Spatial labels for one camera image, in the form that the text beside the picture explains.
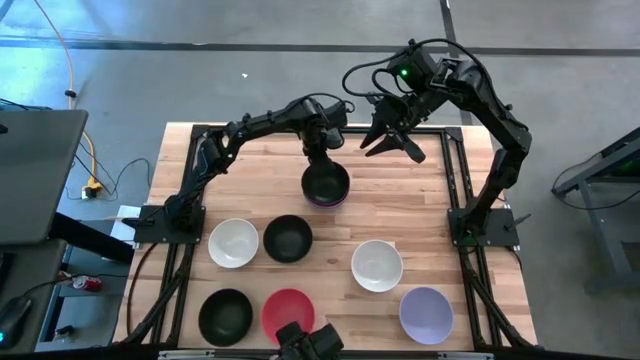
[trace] red bowl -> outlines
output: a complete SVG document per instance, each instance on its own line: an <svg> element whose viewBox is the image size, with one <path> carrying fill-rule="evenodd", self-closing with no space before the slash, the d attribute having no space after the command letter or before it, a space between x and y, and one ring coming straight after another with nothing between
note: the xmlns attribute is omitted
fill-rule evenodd
<svg viewBox="0 0 640 360"><path fill-rule="evenodd" d="M278 344L276 332L297 321L302 331L313 329L315 313L311 300L302 291L282 289L271 294L262 307L262 328L274 344Z"/></svg>

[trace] yellow cable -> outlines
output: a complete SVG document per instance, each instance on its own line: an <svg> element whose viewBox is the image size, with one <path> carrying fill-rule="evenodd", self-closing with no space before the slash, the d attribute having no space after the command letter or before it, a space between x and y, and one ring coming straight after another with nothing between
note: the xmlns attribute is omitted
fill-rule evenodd
<svg viewBox="0 0 640 360"><path fill-rule="evenodd" d="M42 5L40 5L40 2L38 0L33 0L33 1L36 3L38 8L40 8L42 15L44 15L44 17L47 19L47 22L49 23L49 25L51 25L51 29L53 29L53 31L56 33L56 36L60 41L60 45L62 45L62 48L64 49L64 53L67 56L67 65L69 65L69 90L75 92L75 90L73 89L73 80L74 80L73 79L73 63L71 62L71 55L69 55L69 49L67 48L67 44L65 44L64 39L62 38L62 35L60 35L60 32L58 32L58 29L56 28L56 26L53 25L53 21L51 21L51 19L49 18L49 15L47 15L47 12L44 11L44 8L42 7ZM71 96L67 96L67 101L68 101L69 110L73 110L73 100L71 99ZM87 143L89 143L89 150L91 151L91 175L89 176L89 182L87 185L89 187L99 189L102 187L102 185L94 177L96 173L96 157L95 157L95 152L93 150L93 142L91 141L91 138L89 137L89 134L87 134L86 131L83 131L82 135L87 140Z"/></svg>

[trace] bowl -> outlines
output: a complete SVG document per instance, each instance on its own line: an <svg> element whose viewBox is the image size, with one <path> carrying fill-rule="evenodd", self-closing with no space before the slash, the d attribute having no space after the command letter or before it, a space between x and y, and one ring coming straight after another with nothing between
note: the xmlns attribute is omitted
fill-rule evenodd
<svg viewBox="0 0 640 360"><path fill-rule="evenodd" d="M209 344L231 346L247 335L252 320L249 299L238 290L222 289L202 304L198 327Z"/></svg>
<svg viewBox="0 0 640 360"><path fill-rule="evenodd" d="M322 208L340 205L347 198L349 187L349 173L331 160L315 162L302 174L304 197Z"/></svg>
<svg viewBox="0 0 640 360"><path fill-rule="evenodd" d="M283 215L274 219L264 231L267 254L275 261L292 263L302 259L311 249L313 233L301 217Z"/></svg>
<svg viewBox="0 0 640 360"><path fill-rule="evenodd" d="M366 241L351 257L351 272L358 284L373 292L393 289L402 278L402 257L382 240Z"/></svg>
<svg viewBox="0 0 640 360"><path fill-rule="evenodd" d="M247 264L258 251L260 237L250 222L229 219L216 226L209 236L209 255L218 265L238 268Z"/></svg>
<svg viewBox="0 0 640 360"><path fill-rule="evenodd" d="M276 332L297 321L302 331L311 333L315 312L309 297L296 289L282 289L271 294L262 307L262 328L269 340L278 344Z"/></svg>
<svg viewBox="0 0 640 360"><path fill-rule="evenodd" d="M453 330L453 309L438 290L418 287L400 302L400 323L410 338L424 345L443 342Z"/></svg>

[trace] black bowl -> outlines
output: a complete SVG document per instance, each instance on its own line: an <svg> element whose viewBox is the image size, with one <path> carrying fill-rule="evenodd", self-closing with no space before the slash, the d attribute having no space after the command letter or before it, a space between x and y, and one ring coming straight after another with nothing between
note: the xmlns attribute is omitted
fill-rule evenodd
<svg viewBox="0 0 640 360"><path fill-rule="evenodd" d="M313 163L302 174L302 193L320 207L342 203L349 193L349 186L349 173L333 161Z"/></svg>
<svg viewBox="0 0 640 360"><path fill-rule="evenodd" d="M302 259L311 249L313 233L301 217L283 215L273 220L264 231L267 254L275 261L291 263Z"/></svg>
<svg viewBox="0 0 640 360"><path fill-rule="evenodd" d="M240 291L222 289L200 308L200 334L213 346L231 346L247 335L253 321L251 302Z"/></svg>

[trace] white paper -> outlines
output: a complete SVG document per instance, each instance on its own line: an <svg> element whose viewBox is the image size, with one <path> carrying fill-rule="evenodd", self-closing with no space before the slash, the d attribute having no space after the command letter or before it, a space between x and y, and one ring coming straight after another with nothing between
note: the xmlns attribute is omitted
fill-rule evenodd
<svg viewBox="0 0 640 360"><path fill-rule="evenodd" d="M140 216L140 208L137 206L120 205L118 210L119 218L132 217L137 218ZM120 220L116 220L111 229L111 236L124 241L131 246L134 246L133 237L136 235L136 230L129 225L125 225Z"/></svg>

